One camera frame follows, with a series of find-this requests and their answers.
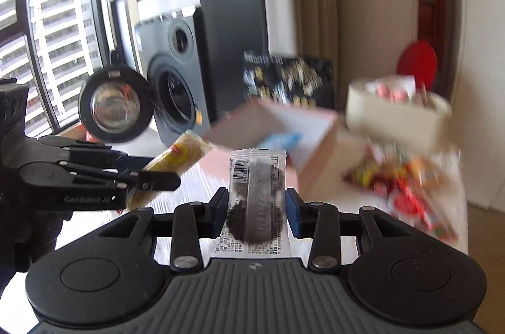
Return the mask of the yellow noodle snack packet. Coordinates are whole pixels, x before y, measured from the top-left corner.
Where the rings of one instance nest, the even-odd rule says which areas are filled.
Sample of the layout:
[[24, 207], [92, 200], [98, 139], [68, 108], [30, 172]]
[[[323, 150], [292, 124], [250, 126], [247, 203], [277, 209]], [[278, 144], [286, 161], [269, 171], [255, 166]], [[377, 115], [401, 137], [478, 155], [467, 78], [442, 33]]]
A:
[[[176, 173], [181, 177], [214, 149], [215, 146], [213, 144], [205, 141], [196, 133], [186, 130], [167, 150], [152, 159], [144, 167], [144, 171]], [[126, 210], [129, 212], [136, 208], [145, 207], [161, 193], [161, 190], [154, 190], [152, 188], [138, 190], [128, 199]]]

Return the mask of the black white cookie packet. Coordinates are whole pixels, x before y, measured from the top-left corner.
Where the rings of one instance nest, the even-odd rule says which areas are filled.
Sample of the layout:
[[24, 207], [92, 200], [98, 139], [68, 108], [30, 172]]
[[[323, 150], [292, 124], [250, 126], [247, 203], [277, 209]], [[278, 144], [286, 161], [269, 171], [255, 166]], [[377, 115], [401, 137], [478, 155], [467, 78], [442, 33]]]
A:
[[277, 259], [292, 255], [285, 213], [284, 150], [235, 150], [229, 205], [215, 257]]

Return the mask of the blue snack packet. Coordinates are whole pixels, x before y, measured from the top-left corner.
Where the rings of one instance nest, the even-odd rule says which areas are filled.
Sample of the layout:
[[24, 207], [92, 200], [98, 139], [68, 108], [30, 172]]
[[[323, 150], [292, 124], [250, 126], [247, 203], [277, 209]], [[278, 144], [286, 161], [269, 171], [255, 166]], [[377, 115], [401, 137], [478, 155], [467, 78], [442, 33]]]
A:
[[257, 148], [273, 151], [285, 150], [289, 152], [297, 147], [302, 138], [303, 134], [301, 132], [272, 133], [262, 139], [257, 144]]

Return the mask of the red yellow meat packet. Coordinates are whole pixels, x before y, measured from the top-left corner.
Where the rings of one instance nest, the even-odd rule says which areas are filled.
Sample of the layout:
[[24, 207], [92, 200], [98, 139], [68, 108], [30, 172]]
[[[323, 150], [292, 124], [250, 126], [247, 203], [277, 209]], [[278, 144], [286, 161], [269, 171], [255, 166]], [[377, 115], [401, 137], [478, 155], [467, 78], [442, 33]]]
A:
[[420, 185], [428, 161], [423, 156], [401, 149], [396, 144], [368, 144], [363, 159], [342, 179], [382, 197], [407, 186]]

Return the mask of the pink cardboard box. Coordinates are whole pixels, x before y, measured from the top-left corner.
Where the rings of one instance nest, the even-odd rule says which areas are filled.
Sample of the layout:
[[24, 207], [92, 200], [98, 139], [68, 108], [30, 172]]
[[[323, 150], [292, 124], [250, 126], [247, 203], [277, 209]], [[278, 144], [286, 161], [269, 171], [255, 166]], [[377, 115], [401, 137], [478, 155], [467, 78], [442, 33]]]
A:
[[307, 196], [330, 160], [337, 129], [334, 110], [254, 99], [216, 122], [203, 138], [222, 151], [284, 150], [288, 157], [286, 186]]

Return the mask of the long red green snack packet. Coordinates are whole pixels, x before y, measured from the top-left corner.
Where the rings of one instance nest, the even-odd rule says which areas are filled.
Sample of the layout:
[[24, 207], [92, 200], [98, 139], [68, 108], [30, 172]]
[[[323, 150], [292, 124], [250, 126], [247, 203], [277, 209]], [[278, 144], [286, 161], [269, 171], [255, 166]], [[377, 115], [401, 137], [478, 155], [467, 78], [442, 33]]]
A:
[[396, 180], [396, 187], [388, 196], [388, 208], [393, 217], [438, 240], [458, 241], [458, 234], [444, 212], [411, 179]]

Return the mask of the grey speaker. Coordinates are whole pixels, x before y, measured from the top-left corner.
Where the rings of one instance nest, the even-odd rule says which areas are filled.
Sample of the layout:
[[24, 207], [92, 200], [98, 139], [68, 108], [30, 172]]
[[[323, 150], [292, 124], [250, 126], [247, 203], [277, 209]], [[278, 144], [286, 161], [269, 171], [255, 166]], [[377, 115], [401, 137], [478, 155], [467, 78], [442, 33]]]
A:
[[135, 34], [142, 73], [154, 92], [154, 120], [162, 142], [171, 145], [187, 130], [205, 133], [217, 114], [202, 10], [141, 21]]

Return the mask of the black plum snack bag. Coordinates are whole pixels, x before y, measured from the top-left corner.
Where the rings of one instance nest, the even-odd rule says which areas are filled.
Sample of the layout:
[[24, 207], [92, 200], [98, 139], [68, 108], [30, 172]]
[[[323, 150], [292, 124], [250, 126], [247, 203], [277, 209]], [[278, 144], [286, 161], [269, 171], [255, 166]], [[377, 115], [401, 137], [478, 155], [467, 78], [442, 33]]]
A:
[[247, 52], [243, 56], [246, 94], [298, 108], [335, 107], [332, 63], [312, 57]]

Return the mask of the cream tissue box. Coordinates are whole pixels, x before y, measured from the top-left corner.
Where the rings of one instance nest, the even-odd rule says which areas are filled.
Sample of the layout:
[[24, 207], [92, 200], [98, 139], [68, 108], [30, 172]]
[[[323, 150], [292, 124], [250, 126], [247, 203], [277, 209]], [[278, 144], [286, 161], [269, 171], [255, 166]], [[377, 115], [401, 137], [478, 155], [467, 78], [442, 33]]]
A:
[[452, 108], [445, 98], [429, 92], [426, 107], [415, 102], [394, 103], [367, 91], [367, 83], [357, 79], [348, 86], [346, 123], [350, 132], [422, 153], [446, 146]]

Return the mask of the pink ball ornament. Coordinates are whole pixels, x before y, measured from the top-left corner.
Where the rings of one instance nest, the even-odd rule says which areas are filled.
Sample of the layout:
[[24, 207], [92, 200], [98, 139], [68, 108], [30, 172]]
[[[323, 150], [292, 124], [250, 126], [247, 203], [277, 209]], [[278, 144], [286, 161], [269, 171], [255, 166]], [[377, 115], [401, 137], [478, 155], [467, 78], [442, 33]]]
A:
[[395, 103], [404, 103], [409, 101], [408, 92], [402, 87], [390, 87], [388, 85], [378, 85], [376, 94], [386, 100]]

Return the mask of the red round chair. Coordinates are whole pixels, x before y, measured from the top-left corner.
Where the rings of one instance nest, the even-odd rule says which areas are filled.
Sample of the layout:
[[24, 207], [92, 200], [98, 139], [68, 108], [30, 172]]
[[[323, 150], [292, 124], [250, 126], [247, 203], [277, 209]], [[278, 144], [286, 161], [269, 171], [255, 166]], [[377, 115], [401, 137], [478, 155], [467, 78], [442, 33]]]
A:
[[425, 40], [410, 44], [401, 54], [396, 67], [397, 75], [413, 76], [417, 89], [432, 88], [437, 76], [437, 54]]

